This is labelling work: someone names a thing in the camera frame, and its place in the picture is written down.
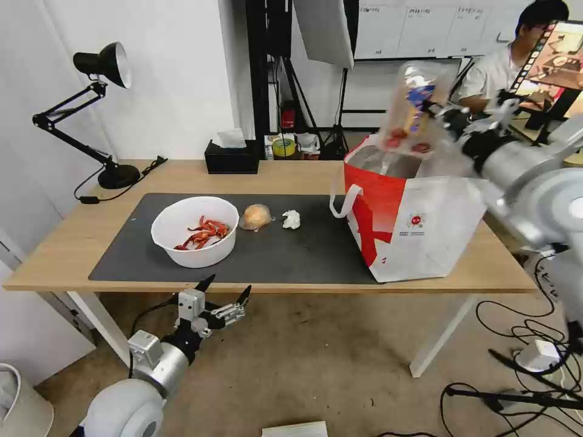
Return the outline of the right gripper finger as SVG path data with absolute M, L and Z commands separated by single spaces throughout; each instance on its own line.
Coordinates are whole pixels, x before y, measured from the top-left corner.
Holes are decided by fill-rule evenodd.
M 520 99 L 515 93 L 502 89 L 483 110 L 482 132 L 506 132 L 508 125 L 519 110 Z
M 464 106 L 456 104 L 442 106 L 431 100 L 424 100 L 421 103 L 421 111 L 454 137 L 461 137 L 470 125 L 470 110 Z

